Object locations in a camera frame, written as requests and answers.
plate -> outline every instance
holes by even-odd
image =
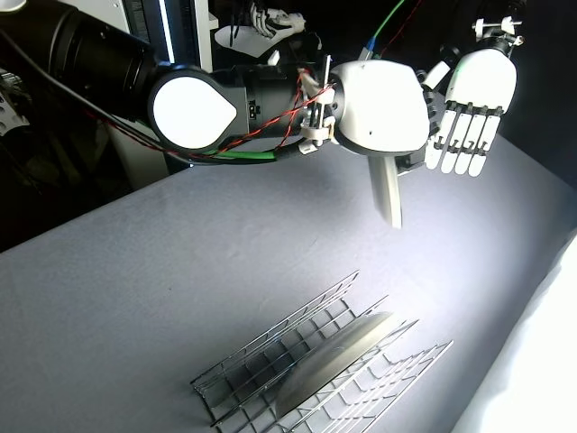
[[[307,401],[399,325],[392,313],[355,319],[304,357],[277,394],[276,413],[281,419]]]

green cable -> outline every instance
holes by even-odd
[[[377,29],[375,34],[372,36],[372,39],[377,39],[377,36],[379,36],[379,33],[382,31],[382,29],[385,27],[385,25],[387,25],[387,23],[389,22],[390,17],[393,16],[393,14],[397,11],[397,9],[399,9],[403,5],[403,3],[405,3],[405,0],[400,0],[397,3],[397,5],[395,7],[393,7],[393,10],[390,11],[390,13],[387,15],[387,18],[385,18],[385,21],[382,22],[380,27]]]
[[[273,152],[220,152],[218,156],[225,158],[244,158],[248,160],[274,160]]]

white light strip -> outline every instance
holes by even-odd
[[[172,49],[172,38],[170,37],[169,17],[166,14],[166,4],[164,3],[164,0],[159,0],[159,5],[162,27],[164,28],[164,39],[166,39],[166,49],[169,52],[170,63],[174,63],[174,50]]]

metal wire rack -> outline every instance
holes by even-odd
[[[451,345],[434,346],[391,362],[385,349],[412,328],[404,322],[370,352],[283,419],[274,401],[282,379],[325,339],[357,317],[379,309],[379,299],[355,315],[344,295],[359,272],[311,300],[192,384],[220,433],[337,433],[370,428]]]

table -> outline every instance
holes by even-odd
[[[0,431],[210,431],[188,382],[356,269],[354,301],[421,319],[400,355],[455,342],[380,431],[450,431],[577,200],[502,139],[477,179],[401,189],[395,231],[366,159],[326,145],[185,170],[1,254]]]

